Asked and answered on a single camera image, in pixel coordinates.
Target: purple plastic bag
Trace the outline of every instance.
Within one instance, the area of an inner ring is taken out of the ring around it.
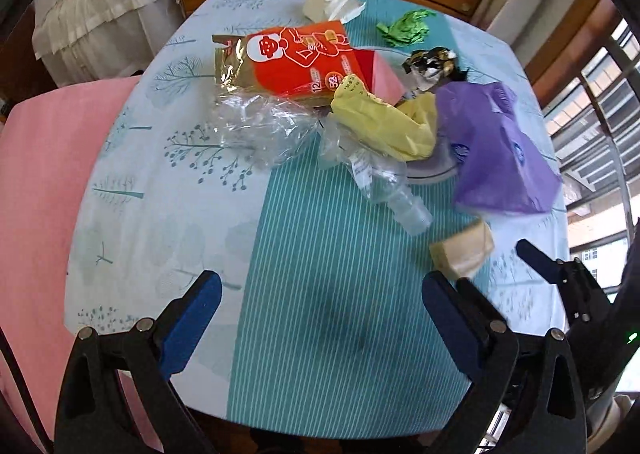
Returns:
[[[562,179],[516,122],[501,82],[451,82],[436,92],[438,124],[460,163],[454,203],[508,214],[551,211]]]

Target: table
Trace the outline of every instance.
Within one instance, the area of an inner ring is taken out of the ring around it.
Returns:
[[[319,171],[317,142],[273,171],[209,144],[211,34],[303,25],[305,0],[207,0],[151,63],[106,138],[78,214],[65,325],[101,333],[156,316],[203,269],[223,300],[174,383],[185,404],[249,426],[300,436],[415,434],[446,423],[468,382],[420,301],[428,243],[472,217],[450,207],[455,178],[414,186],[434,215],[409,237],[368,205],[347,171]],[[347,25],[353,46],[384,46],[389,24],[415,5],[363,0]],[[540,109],[509,47],[459,20],[429,18],[425,43],[456,49],[470,79],[503,80],[520,126],[557,171]],[[490,222],[497,249],[475,284],[518,331],[564,319],[555,288],[513,252],[527,237],[567,257],[562,197],[546,217]]]

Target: blue logo on purple bag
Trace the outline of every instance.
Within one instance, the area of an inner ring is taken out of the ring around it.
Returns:
[[[520,165],[524,165],[524,151],[516,142],[513,142],[513,152],[515,153]]]
[[[465,163],[466,155],[469,154],[469,148],[465,144],[451,144],[451,151],[453,156],[456,157],[458,163]]]

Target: pink chair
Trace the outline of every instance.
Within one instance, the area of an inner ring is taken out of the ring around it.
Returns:
[[[63,313],[76,217],[100,148],[138,79],[77,84],[29,99],[14,107],[0,135],[0,326],[52,438],[74,342]],[[127,398],[140,418],[144,411],[130,396],[133,384],[124,378]],[[1,358],[0,390],[35,438]],[[157,447],[148,421],[136,422]]]

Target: metal screw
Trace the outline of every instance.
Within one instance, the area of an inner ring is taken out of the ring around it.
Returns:
[[[598,387],[597,389],[594,389],[593,387],[591,387],[591,389],[589,389],[589,392],[587,393],[587,398],[590,399],[590,400],[595,400],[601,394],[602,394],[602,388],[601,387]]]
[[[507,331],[507,325],[501,320],[492,320],[489,328],[491,328],[496,333],[504,333],[505,331]]]
[[[85,326],[78,332],[78,338],[80,340],[85,340],[85,339],[88,339],[93,334],[94,334],[94,329],[91,326]]]
[[[136,329],[138,331],[149,331],[154,325],[154,320],[149,318],[149,317],[145,317],[144,319],[140,319],[138,322],[136,322]]]
[[[559,330],[558,328],[551,328],[551,336],[557,341],[564,340],[564,333],[562,333],[562,330]]]

